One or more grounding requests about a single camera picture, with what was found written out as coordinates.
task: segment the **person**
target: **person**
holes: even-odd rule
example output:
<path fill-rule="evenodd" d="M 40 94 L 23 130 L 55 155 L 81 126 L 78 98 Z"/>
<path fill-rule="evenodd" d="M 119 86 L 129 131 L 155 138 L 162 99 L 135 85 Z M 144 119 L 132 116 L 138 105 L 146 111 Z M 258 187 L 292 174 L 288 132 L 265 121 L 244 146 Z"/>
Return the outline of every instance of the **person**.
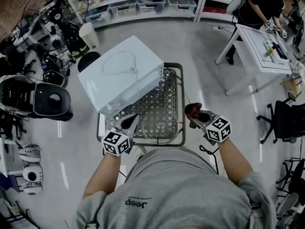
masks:
<path fill-rule="evenodd" d="M 241 7 L 238 7 L 233 15 L 238 17 L 238 24 L 246 25 L 254 29 L 260 29 L 262 25 L 265 25 L 271 17 L 277 30 L 281 30 L 281 24 L 279 17 L 285 7 L 284 0 L 248 0 Z M 226 58 L 229 64 L 234 64 L 233 55 L 235 53 L 235 47 L 232 46 Z"/>
<path fill-rule="evenodd" d="M 138 147 L 139 160 L 116 190 L 121 158 L 107 153 L 85 188 L 73 228 L 274 229 L 275 206 L 260 173 L 229 138 L 219 151 L 228 178 L 184 147 L 147 154 Z"/>

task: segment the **metal mesh surface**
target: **metal mesh surface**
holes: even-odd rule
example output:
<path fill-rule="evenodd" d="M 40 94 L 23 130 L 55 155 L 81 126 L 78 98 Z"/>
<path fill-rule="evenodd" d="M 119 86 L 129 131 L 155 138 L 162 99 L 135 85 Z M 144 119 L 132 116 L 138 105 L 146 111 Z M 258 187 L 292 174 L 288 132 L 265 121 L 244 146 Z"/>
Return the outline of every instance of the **metal mesh surface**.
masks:
<path fill-rule="evenodd" d="M 136 103 L 127 106 L 115 117 L 106 117 L 105 129 L 110 130 L 115 126 L 116 122 L 125 115 L 138 114 L 140 116 L 140 123 L 137 126 L 137 130 L 133 137 L 171 139 L 173 137 L 173 132 L 177 131 L 177 101 L 176 71 L 164 67 L 163 79 L 160 81 L 159 86 L 152 89 Z M 158 116 L 158 114 L 156 115 L 158 111 L 152 111 L 161 107 L 167 108 L 170 111 L 167 111 L 166 114 L 163 114 L 162 116 Z M 148 128 L 145 126 L 144 135 L 142 132 L 142 120 L 144 116 L 149 115 L 161 118 L 160 123 L 166 123 L 166 126 L 170 126 L 170 128 L 159 128 L 158 125 L 148 125 Z"/>

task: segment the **concrete floor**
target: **concrete floor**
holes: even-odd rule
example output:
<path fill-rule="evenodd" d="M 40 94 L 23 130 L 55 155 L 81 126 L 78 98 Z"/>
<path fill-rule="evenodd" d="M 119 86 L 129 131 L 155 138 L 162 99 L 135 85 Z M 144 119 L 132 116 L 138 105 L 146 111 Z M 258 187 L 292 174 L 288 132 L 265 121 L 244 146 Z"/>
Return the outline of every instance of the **concrete floor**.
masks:
<path fill-rule="evenodd" d="M 150 20 L 118 24 L 98 30 L 101 39 L 99 52 L 105 53 L 121 41 L 135 35 L 165 62 L 178 62 L 183 66 L 185 93 L 191 102 L 201 102 L 204 108 L 226 116 L 232 123 L 231 139 L 254 170 L 262 172 L 266 187 L 271 195 L 275 193 L 275 181 L 279 178 L 282 161 L 286 157 L 299 156 L 300 140 L 296 144 L 273 144 L 272 137 L 260 146 L 259 139 L 267 131 L 264 122 L 256 116 L 269 116 L 267 104 L 284 100 L 286 93 L 279 82 L 261 92 L 250 95 L 245 88 L 230 97 L 224 94 L 244 75 L 238 55 L 235 65 L 225 60 L 216 65 L 215 60 L 227 44 L 231 34 L 214 31 L 213 25 L 223 25 L 233 31 L 233 25 L 219 21 Z M 34 57 L 30 54 L 28 61 Z M 35 64 L 40 77 L 41 69 Z M 74 117 L 62 123 L 62 137 L 58 138 L 58 123 L 48 119 L 35 119 L 25 123 L 28 133 L 23 143 L 37 143 L 41 151 L 41 166 L 44 172 L 43 192 L 35 196 L 8 191 L 11 200 L 18 200 L 23 208 L 30 209 L 30 216 L 44 229 L 67 228 L 81 199 L 84 188 L 102 159 L 102 146 L 96 139 L 97 113 L 77 77 L 77 65 L 71 67 L 67 90 L 71 94 Z M 261 85 L 263 78 L 253 82 L 253 88 Z M 185 146 L 205 158 L 199 145 L 213 150 L 202 132 L 187 128 Z M 134 149 L 130 155 L 123 154 L 122 165 L 127 171 L 135 163 Z"/>

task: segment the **gray t-shirt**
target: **gray t-shirt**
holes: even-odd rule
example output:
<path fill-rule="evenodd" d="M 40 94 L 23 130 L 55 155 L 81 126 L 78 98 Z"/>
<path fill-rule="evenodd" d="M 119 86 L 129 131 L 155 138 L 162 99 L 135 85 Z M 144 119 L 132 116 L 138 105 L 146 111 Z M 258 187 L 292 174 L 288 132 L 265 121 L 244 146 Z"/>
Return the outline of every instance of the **gray t-shirt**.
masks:
<path fill-rule="evenodd" d="M 164 148 L 142 157 L 110 195 L 97 192 L 84 199 L 73 228 L 274 229 L 275 218 L 259 173 L 236 186 L 196 153 Z"/>

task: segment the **person wearing black shirt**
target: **person wearing black shirt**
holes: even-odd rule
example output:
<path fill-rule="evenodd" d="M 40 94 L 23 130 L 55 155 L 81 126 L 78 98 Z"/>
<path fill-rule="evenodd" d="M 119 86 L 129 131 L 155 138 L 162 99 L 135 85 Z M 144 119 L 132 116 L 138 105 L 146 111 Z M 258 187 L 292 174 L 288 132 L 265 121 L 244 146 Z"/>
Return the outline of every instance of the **person wearing black shirt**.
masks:
<path fill-rule="evenodd" d="M 238 24 L 246 25 L 258 30 L 272 17 L 275 26 L 280 30 L 281 25 L 279 17 L 284 7 L 284 0 L 248 0 L 240 8 L 234 11 L 233 14 L 239 18 Z M 235 47 L 232 46 L 226 54 L 229 64 L 234 64 L 234 53 Z"/>

